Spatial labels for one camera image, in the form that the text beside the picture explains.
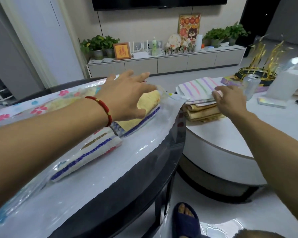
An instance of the pink stripe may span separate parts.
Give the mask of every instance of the pink stripe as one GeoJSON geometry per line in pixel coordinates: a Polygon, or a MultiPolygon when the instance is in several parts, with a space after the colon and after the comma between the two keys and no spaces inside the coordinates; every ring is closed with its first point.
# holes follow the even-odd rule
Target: pink stripe
{"type": "Polygon", "coordinates": [[[193,93],[191,92],[191,90],[188,88],[188,86],[184,83],[183,86],[188,90],[189,94],[194,97],[193,93]]]}
{"type": "Polygon", "coordinates": [[[208,84],[207,81],[206,81],[204,78],[202,78],[202,80],[203,80],[203,82],[205,82],[205,83],[207,84],[207,86],[208,86],[212,91],[214,90],[214,88],[212,88],[212,87],[210,86],[210,84],[208,84]]]}
{"type": "Polygon", "coordinates": [[[198,92],[198,94],[200,95],[200,92],[199,92],[199,90],[196,88],[196,86],[191,82],[191,81],[189,81],[189,83],[192,85],[192,87],[198,92]]]}
{"type": "Polygon", "coordinates": [[[214,85],[217,87],[218,84],[216,82],[213,81],[213,79],[209,78],[209,80],[211,80],[212,83],[214,83],[214,85]]]}

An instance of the round table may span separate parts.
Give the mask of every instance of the round table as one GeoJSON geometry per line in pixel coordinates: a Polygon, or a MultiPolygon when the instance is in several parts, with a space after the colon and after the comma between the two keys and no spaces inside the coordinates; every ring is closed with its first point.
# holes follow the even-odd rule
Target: round table
{"type": "MultiPolygon", "coordinates": [[[[263,95],[257,93],[247,102],[248,111],[298,140],[298,105],[295,103],[298,98],[293,97],[283,109],[259,105],[257,98],[263,95]]],[[[187,122],[183,154],[180,167],[190,172],[182,169],[180,174],[195,189],[216,200],[245,202],[258,187],[267,184],[245,140],[226,117],[206,124],[187,122]]]]}
{"type": "MultiPolygon", "coordinates": [[[[26,97],[22,101],[58,92],[98,79],[59,85],[26,97]]],[[[180,111],[163,142],[49,237],[113,237],[128,227],[155,203],[155,222],[147,231],[152,237],[169,211],[174,175],[184,148],[186,121],[180,111]]]]}

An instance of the floor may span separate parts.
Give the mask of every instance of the floor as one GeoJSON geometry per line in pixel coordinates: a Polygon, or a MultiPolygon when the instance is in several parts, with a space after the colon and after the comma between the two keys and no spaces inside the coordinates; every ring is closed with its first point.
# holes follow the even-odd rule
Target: floor
{"type": "MultiPolygon", "coordinates": [[[[265,41],[268,50],[276,44],[265,41]]],[[[298,46],[289,45],[289,50],[281,59],[281,65],[290,58],[297,57],[298,46]]],[[[240,65],[225,68],[207,69],[187,73],[169,74],[149,77],[150,83],[161,85],[169,92],[181,83],[201,77],[223,77],[234,74],[239,68],[250,64],[252,57],[244,58],[240,65]]],[[[253,202],[247,204],[221,203],[198,193],[176,174],[174,189],[171,196],[171,208],[178,202],[190,204],[199,216],[201,230],[211,238],[231,238],[241,228],[277,232],[286,238],[298,238],[298,221],[279,200],[273,191],[263,190],[253,202]]],[[[154,206],[151,206],[116,238],[141,237],[154,221],[154,206]]],[[[171,237],[171,219],[164,220],[155,238],[171,237]]]]}

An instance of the wall-mounted television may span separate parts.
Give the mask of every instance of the wall-mounted television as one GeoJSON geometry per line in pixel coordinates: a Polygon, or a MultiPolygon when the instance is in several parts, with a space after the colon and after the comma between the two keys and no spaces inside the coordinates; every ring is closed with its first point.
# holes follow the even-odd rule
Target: wall-mounted television
{"type": "Polygon", "coordinates": [[[95,11],[225,5],[227,0],[92,0],[95,11]]]}

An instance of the white coffee table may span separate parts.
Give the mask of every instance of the white coffee table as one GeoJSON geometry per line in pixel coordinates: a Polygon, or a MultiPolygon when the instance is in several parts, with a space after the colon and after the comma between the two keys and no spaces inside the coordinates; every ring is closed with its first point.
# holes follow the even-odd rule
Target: white coffee table
{"type": "MultiPolygon", "coordinates": [[[[255,94],[247,102],[247,109],[298,140],[298,105],[295,103],[298,98],[293,97],[288,107],[282,109],[259,105],[257,97],[263,94],[255,94]]],[[[198,168],[221,179],[250,186],[267,184],[246,142],[229,118],[206,124],[187,122],[183,154],[198,168]]]]}

